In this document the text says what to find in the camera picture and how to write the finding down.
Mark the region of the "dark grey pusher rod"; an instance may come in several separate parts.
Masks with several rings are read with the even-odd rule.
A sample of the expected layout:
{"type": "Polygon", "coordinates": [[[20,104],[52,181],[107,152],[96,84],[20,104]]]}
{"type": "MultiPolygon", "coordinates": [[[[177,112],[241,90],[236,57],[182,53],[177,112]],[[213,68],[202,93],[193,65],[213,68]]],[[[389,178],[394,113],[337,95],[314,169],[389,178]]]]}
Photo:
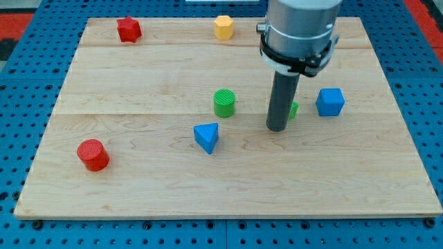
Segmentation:
{"type": "Polygon", "coordinates": [[[287,127],[300,75],[283,75],[275,72],[271,89],[266,126],[274,132],[283,131],[287,127]]]}

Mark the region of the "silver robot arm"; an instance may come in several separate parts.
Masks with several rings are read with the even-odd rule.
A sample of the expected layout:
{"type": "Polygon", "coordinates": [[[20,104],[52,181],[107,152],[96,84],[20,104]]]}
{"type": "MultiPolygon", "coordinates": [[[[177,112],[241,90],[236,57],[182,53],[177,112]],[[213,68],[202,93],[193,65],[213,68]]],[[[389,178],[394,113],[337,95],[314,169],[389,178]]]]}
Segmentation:
{"type": "Polygon", "coordinates": [[[260,55],[274,70],[266,126],[284,131],[301,75],[315,77],[332,58],[341,0],[270,0],[260,34],[260,55]]]}

